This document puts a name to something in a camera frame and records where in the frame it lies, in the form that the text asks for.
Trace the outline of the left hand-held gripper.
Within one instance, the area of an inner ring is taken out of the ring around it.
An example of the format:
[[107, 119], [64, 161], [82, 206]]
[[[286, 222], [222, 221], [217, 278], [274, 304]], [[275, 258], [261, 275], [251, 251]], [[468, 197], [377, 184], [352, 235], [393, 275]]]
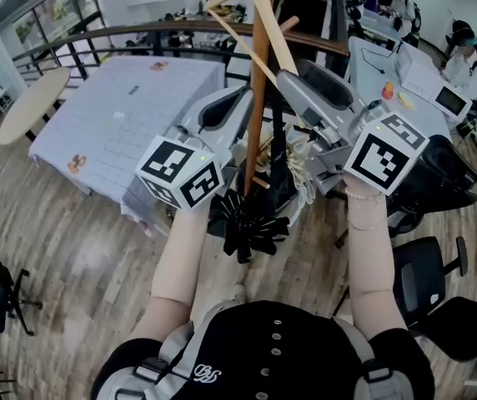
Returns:
[[227, 87], [200, 98], [180, 125], [156, 136], [135, 174], [158, 200], [193, 210], [230, 180], [233, 148], [243, 137], [254, 105], [251, 87]]

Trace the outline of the cream fabric bag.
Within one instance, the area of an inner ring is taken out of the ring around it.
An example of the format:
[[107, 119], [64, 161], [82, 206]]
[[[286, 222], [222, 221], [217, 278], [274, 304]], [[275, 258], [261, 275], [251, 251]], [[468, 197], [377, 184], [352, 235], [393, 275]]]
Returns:
[[311, 143], [309, 136], [297, 131], [292, 124], [284, 126], [286, 138], [287, 166], [292, 175], [299, 200], [303, 204], [312, 204], [316, 197], [313, 177], [306, 168]]

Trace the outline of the light wooden hanger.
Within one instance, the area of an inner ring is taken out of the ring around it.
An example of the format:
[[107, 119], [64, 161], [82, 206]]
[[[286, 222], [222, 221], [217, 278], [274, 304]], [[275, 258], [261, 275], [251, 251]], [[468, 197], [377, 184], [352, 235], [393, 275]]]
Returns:
[[[238, 43], [238, 45], [251, 57], [257, 66], [264, 72], [270, 82], [278, 88], [276, 75], [263, 62], [260, 56], [240, 37], [240, 35], [215, 12], [215, 7], [227, 2], [228, 0], [210, 0], [205, 5], [205, 11], [209, 13], [224, 30], [229, 33]], [[269, 42], [274, 50], [275, 57], [279, 66], [290, 73], [298, 74], [294, 59], [289, 51], [284, 33], [274, 16], [271, 0], [253, 0], [257, 14], [260, 16], [264, 30], [268, 35]]]

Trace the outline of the brown wooden coat rack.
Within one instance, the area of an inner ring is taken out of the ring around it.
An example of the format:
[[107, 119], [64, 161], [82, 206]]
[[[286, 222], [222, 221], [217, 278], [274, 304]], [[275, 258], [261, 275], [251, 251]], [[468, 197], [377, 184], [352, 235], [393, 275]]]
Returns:
[[[264, 30], [260, 16], [255, 8], [253, 26], [253, 50], [260, 56], [261, 60], [268, 66], [269, 47], [272, 47], [268, 35]], [[249, 120], [248, 130], [248, 155], [245, 169], [244, 193], [248, 194], [252, 186], [252, 179], [255, 174], [256, 159], [259, 152], [260, 134], [262, 129], [262, 116], [264, 112], [264, 92], [266, 80], [264, 72], [253, 62], [251, 70], [251, 86], [254, 90], [254, 107]]]

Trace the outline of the black metal staircase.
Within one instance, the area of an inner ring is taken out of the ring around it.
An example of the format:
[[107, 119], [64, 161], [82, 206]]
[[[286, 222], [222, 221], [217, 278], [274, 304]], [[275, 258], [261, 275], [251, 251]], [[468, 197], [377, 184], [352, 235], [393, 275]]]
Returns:
[[290, 32], [303, 37], [289, 42], [295, 60], [308, 59], [341, 77], [349, 63], [344, 0], [280, 0], [279, 21], [295, 16], [299, 19]]

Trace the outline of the round beige table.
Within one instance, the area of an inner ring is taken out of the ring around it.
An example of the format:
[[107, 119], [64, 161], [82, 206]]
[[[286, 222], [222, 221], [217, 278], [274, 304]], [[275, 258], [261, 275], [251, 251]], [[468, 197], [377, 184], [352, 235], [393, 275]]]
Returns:
[[47, 71], [18, 97], [6, 113], [0, 127], [0, 144], [15, 143], [21, 137], [30, 142], [36, 138], [32, 127], [58, 101], [70, 77], [70, 69], [58, 67]]

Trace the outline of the person's left forearm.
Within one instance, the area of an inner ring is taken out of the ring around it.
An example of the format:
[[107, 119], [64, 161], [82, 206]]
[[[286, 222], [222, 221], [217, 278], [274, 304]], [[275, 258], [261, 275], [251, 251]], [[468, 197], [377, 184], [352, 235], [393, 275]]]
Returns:
[[148, 306], [131, 339], [163, 342], [189, 322], [207, 233], [210, 206], [176, 212], [168, 240], [155, 269]]

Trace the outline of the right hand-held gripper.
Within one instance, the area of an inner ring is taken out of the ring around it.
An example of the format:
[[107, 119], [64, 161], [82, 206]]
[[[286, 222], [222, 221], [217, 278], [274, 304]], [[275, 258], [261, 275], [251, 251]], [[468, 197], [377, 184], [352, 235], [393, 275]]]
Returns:
[[[276, 86], [317, 136], [305, 165], [322, 193], [349, 173], [390, 195], [429, 143], [428, 136], [383, 100], [365, 105], [358, 113], [345, 110], [354, 102], [349, 85], [316, 62], [301, 59], [300, 76], [281, 69]], [[330, 114], [331, 106], [345, 111]]]

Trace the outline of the person's white sneaker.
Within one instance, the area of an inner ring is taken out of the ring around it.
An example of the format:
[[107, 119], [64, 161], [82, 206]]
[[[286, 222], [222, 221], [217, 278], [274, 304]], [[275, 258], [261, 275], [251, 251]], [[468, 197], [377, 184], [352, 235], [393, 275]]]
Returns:
[[246, 303], [248, 300], [245, 286], [240, 283], [235, 284], [230, 291], [228, 299], [239, 304]]

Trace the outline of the white microwave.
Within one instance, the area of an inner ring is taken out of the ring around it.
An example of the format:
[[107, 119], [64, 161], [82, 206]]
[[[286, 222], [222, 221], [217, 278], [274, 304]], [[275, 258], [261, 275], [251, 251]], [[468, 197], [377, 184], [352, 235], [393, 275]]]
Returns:
[[429, 101], [455, 121], [462, 121], [472, 106], [472, 100], [448, 82], [442, 82], [432, 93]]

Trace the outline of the white desk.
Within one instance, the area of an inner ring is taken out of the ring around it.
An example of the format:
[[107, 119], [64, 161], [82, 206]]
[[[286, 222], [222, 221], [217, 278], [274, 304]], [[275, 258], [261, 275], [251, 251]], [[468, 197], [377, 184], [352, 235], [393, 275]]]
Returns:
[[[395, 91], [394, 97], [386, 100], [389, 109], [402, 112], [426, 136], [440, 134], [452, 141], [444, 114], [431, 103], [400, 86], [399, 76], [394, 67], [396, 53], [391, 54], [391, 51], [386, 48], [359, 37], [351, 37], [349, 55], [346, 77], [357, 90], [362, 101], [370, 103], [383, 98], [384, 85], [392, 82], [395, 85]], [[415, 110], [406, 109], [400, 104], [399, 92], [409, 96], [415, 105]]]

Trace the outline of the thin gold bangle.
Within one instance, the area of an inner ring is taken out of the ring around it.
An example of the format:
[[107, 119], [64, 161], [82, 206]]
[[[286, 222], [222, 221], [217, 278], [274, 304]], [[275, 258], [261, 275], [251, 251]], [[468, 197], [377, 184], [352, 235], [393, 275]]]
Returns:
[[374, 218], [374, 215], [357, 215], [348, 214], [347, 222], [350, 228], [360, 232], [368, 232], [385, 225], [388, 222], [388, 217], [383, 216], [381, 219]]

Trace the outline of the table with checked tablecloth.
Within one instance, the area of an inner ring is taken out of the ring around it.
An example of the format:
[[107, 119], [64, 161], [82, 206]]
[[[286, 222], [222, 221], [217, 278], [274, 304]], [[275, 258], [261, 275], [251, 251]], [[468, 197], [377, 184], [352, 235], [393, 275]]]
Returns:
[[[168, 62], [153, 71], [156, 62]], [[134, 95], [133, 86], [139, 85]], [[174, 57], [112, 57], [73, 92], [29, 148], [84, 193], [98, 193], [120, 206], [123, 215], [150, 232], [166, 233], [157, 200], [135, 176], [149, 144], [182, 121], [200, 99], [224, 86], [220, 62]], [[68, 171], [76, 154], [87, 161]]]

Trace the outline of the person's black buttoned top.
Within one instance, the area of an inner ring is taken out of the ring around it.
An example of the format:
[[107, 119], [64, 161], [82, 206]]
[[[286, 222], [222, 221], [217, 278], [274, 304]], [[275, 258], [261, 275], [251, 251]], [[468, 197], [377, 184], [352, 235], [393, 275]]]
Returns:
[[366, 367], [333, 319], [278, 302], [233, 305], [211, 319], [173, 400], [354, 400], [358, 381], [380, 366], [405, 375], [414, 400], [434, 400], [429, 359], [407, 330], [389, 329], [369, 345]]

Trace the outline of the large glass window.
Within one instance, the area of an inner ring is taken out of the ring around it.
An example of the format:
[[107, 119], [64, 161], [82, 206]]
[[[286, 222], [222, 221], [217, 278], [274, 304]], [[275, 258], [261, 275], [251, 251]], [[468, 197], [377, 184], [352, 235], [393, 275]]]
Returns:
[[98, 0], [2, 0], [0, 35], [11, 55], [104, 27]]

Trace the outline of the black curved railing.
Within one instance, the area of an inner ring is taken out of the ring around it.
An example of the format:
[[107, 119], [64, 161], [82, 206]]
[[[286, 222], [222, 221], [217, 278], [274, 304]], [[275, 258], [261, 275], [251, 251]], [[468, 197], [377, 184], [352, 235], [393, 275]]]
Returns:
[[34, 33], [42, 39], [11, 57], [15, 68], [27, 84], [55, 68], [69, 68], [68, 86], [75, 89], [113, 56], [167, 56], [223, 63], [228, 83], [250, 82], [252, 60], [244, 50], [254, 44], [250, 23], [231, 23], [234, 33], [229, 34], [214, 20], [116, 27], [104, 27], [101, 21], [99, 16], [91, 17], [51, 37], [46, 37], [41, 27], [18, 26], [16, 33], [25, 43], [31, 42]]

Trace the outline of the person's right forearm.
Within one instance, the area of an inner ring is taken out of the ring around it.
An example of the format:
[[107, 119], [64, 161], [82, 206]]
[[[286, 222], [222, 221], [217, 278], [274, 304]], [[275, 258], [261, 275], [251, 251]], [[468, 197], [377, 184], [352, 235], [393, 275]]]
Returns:
[[[348, 214], [387, 216], [385, 195], [353, 175], [343, 176]], [[354, 325], [368, 338], [387, 330], [406, 329], [394, 299], [394, 254], [388, 222], [360, 232], [349, 227], [349, 294]]]

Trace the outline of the black folded umbrella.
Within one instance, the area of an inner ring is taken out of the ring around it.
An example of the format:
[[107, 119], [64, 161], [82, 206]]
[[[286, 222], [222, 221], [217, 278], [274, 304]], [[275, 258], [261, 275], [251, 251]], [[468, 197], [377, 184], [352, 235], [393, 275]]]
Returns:
[[238, 263], [245, 264], [252, 251], [270, 256], [277, 252], [276, 243], [289, 235], [289, 219], [255, 212], [249, 202], [229, 189], [223, 197], [213, 197], [207, 234], [222, 238], [223, 251], [228, 256], [236, 254]]

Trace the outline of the black hanging bag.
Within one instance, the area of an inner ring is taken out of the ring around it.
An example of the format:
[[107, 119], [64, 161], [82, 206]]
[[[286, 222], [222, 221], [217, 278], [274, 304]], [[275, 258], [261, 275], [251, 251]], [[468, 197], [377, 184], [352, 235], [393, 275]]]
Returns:
[[297, 193], [293, 174], [287, 163], [282, 97], [278, 92], [274, 92], [272, 96], [272, 113], [274, 137], [270, 143], [269, 204], [273, 208], [274, 214], [278, 214]]

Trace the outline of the white box appliance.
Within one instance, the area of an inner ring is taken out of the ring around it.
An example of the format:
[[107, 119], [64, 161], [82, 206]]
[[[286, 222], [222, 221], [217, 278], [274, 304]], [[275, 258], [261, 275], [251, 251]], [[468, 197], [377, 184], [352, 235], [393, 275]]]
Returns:
[[432, 58], [418, 48], [402, 42], [394, 61], [400, 86], [425, 100], [438, 91], [442, 78]]

